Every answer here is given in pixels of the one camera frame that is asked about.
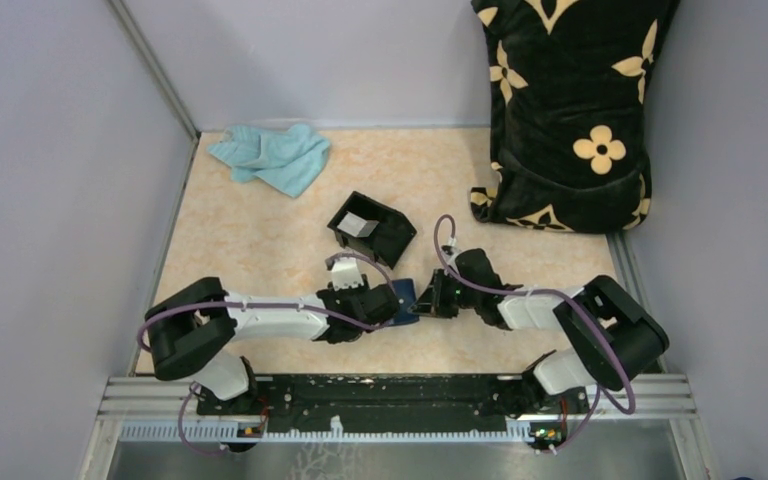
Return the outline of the blue leather card holder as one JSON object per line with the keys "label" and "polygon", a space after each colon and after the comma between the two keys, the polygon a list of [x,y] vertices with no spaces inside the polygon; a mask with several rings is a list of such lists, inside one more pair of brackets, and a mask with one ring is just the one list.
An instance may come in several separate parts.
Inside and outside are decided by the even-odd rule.
{"label": "blue leather card holder", "polygon": [[419,317],[410,311],[416,302],[415,282],[410,278],[395,279],[384,290],[384,313],[388,317],[382,322],[385,327],[407,326],[417,323]]}

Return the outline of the black plastic card box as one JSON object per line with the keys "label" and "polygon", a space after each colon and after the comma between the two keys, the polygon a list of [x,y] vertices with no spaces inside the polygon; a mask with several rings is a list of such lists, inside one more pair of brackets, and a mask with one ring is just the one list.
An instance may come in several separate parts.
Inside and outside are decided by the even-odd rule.
{"label": "black plastic card box", "polygon": [[407,216],[371,197],[353,191],[327,228],[342,248],[359,252],[394,269],[417,229]]}

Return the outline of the grey credit card stack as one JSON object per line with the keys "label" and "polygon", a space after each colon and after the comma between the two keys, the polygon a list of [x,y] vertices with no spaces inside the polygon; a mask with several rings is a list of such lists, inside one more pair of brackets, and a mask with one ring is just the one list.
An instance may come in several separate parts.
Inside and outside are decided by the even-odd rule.
{"label": "grey credit card stack", "polygon": [[354,238],[367,238],[374,232],[378,225],[379,221],[368,220],[352,212],[347,212],[338,222],[337,229]]}

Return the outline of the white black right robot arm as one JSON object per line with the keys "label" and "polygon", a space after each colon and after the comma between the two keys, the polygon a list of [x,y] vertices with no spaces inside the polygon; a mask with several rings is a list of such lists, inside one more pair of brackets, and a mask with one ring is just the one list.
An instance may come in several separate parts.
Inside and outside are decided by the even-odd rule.
{"label": "white black right robot arm", "polygon": [[449,319],[472,310],[502,330],[566,335],[569,348],[540,357],[523,374],[524,401],[536,412],[550,411],[574,388],[621,391],[669,347],[661,325],[610,276],[564,290],[527,288],[503,283],[480,248],[446,247],[443,257],[446,267],[434,271],[411,313]]}

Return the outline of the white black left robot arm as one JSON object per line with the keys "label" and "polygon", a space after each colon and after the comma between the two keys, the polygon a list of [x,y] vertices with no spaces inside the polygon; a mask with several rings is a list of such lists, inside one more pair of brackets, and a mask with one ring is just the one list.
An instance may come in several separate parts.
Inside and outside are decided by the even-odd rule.
{"label": "white black left robot arm", "polygon": [[252,411],[260,388],[247,360],[227,345],[255,338],[294,338],[330,344],[387,327],[400,312],[393,287],[337,289],[300,297],[252,297],[204,277],[148,310],[137,334],[160,381],[186,379],[237,414]]}

